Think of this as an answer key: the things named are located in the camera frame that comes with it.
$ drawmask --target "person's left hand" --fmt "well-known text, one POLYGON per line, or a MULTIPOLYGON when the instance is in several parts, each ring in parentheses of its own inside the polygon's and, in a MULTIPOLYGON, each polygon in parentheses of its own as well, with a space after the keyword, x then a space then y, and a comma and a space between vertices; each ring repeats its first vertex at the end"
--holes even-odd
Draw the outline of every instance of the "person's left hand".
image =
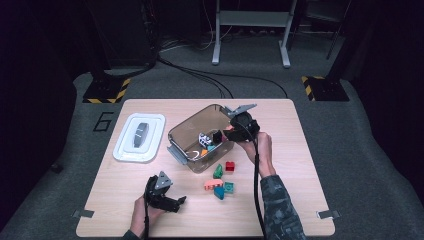
MULTIPOLYGON (((165 213, 165 210, 148 207, 147 212, 149 214, 149 226, 153 226, 156 220, 165 213)), ((130 230, 138 237, 141 237, 141 234, 144 232, 144 218, 145 218, 145 209, 144 209, 144 197, 139 197, 134 202, 134 211, 131 220, 130 230)))

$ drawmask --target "metal stand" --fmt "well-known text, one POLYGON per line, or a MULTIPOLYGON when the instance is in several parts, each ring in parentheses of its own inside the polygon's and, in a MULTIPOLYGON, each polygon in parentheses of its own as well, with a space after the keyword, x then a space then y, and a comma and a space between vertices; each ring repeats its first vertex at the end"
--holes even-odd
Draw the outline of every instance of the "metal stand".
POLYGON ((278 41, 278 45, 284 68, 290 68, 290 60, 286 44, 290 33, 296 3, 297 0, 292 1, 289 12, 221 11, 220 0, 216 0, 216 34, 212 64, 219 64, 219 54, 221 52, 221 25, 284 27, 284 37, 283 40, 278 41))

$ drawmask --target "person's right hand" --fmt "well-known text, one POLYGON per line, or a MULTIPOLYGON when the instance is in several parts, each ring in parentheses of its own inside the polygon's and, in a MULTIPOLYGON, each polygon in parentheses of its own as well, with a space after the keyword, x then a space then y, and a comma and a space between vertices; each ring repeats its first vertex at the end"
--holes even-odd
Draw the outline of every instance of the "person's right hand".
MULTIPOLYGON (((259 174, 262 178, 275 175, 275 169, 272 165, 272 138, 265 132, 259 132, 257 137, 259 152, 259 174)), ((256 150, 253 142, 237 142, 247 153, 250 161, 255 163, 256 150)))

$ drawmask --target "teal block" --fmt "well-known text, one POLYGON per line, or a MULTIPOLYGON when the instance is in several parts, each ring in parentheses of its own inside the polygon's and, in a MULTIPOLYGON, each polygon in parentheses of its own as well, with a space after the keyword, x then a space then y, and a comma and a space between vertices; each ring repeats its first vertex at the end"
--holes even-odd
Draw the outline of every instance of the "teal block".
POLYGON ((215 187, 213 189, 213 194, 215 194, 215 196, 221 200, 224 199, 224 188, 223 187, 215 187))
POLYGON ((218 164, 218 166, 215 169, 215 172, 213 172, 213 178, 220 179, 222 177, 222 174, 224 174, 224 172, 222 171, 222 165, 218 164))
POLYGON ((234 192, 234 183, 225 182, 224 183, 224 192, 233 193, 234 192))

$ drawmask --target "red block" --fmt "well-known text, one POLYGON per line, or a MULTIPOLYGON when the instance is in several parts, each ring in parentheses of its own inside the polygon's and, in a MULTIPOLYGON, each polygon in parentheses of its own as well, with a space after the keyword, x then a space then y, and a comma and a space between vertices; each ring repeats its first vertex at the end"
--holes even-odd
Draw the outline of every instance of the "red block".
POLYGON ((235 164, 234 162, 225 162, 225 171, 234 172, 235 164))

